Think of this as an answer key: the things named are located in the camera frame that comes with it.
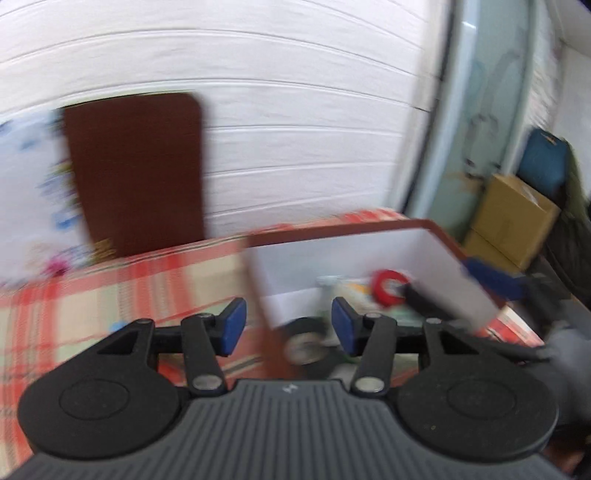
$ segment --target gray ribbed platform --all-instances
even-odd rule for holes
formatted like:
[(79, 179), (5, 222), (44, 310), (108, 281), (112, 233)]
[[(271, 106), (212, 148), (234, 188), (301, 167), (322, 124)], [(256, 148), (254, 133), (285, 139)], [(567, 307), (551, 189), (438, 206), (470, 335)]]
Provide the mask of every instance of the gray ribbed platform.
[(388, 407), (334, 382), (242, 380), (197, 400), (150, 447), (115, 460), (35, 455), (11, 480), (565, 479), (535, 455), (501, 465), (450, 460), (419, 445)]

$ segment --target red tape roll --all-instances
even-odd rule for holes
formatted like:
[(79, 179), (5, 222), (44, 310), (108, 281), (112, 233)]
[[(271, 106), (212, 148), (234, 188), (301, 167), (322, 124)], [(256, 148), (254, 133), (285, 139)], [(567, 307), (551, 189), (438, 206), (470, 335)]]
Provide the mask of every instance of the red tape roll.
[(371, 279), (372, 295), (380, 305), (393, 307), (404, 303), (404, 286), (410, 280), (394, 270), (378, 270)]

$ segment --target plaid tablecloth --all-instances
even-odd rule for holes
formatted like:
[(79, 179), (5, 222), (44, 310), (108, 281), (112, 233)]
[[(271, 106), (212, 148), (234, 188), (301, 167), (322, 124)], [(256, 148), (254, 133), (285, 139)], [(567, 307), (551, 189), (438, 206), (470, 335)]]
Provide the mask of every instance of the plaid tablecloth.
[[(364, 210), (301, 225), (361, 223), (401, 218), (389, 209)], [(26, 386), (43, 373), (109, 334), (114, 324), (140, 317), (159, 326), (177, 325), (187, 315), (219, 313), (236, 296), (249, 303), (248, 326), (236, 351), (220, 358), (227, 379), (263, 378), (256, 312), (240, 252), (241, 236), (198, 242), (119, 259), (62, 277), (0, 292), (0, 476), (31, 454), (16, 418)], [(160, 371), (182, 384), (182, 358), (162, 356)]]

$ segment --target open box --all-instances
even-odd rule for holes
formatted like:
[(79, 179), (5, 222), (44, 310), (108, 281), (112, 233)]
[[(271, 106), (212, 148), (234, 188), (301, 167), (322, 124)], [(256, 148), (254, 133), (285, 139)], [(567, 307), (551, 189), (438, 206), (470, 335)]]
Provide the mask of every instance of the open box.
[[(257, 233), (246, 251), (254, 301), (269, 331), (320, 311), (317, 278), (342, 275), (370, 277), (387, 268), (404, 271), (418, 291), (479, 330), (504, 305), (463, 268), (466, 256), (457, 243), (430, 220), (403, 219)], [(283, 339), (272, 333), (265, 346), (281, 362)], [(290, 376), (288, 367), (273, 376)]]

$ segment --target blue bag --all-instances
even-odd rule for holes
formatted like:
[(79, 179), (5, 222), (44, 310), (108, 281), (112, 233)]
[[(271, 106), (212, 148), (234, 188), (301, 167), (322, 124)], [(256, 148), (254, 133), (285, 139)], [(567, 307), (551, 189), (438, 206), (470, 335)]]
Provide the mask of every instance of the blue bag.
[(569, 146), (551, 133), (536, 128), (530, 133), (517, 177), (552, 201), (566, 182)]

